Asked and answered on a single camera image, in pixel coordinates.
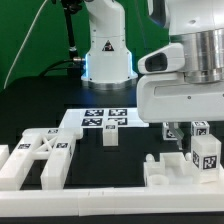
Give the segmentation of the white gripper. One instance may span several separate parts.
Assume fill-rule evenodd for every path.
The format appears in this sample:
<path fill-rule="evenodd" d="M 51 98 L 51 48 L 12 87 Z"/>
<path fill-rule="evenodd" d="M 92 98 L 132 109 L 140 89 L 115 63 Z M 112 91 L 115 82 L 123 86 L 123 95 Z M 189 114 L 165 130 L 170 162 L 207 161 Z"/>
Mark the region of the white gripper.
<path fill-rule="evenodd" d="M 224 121 L 224 81 L 190 84 L 182 73 L 145 75 L 137 84 L 137 109 L 146 123 L 169 122 L 182 150 L 184 133 L 177 122 Z"/>

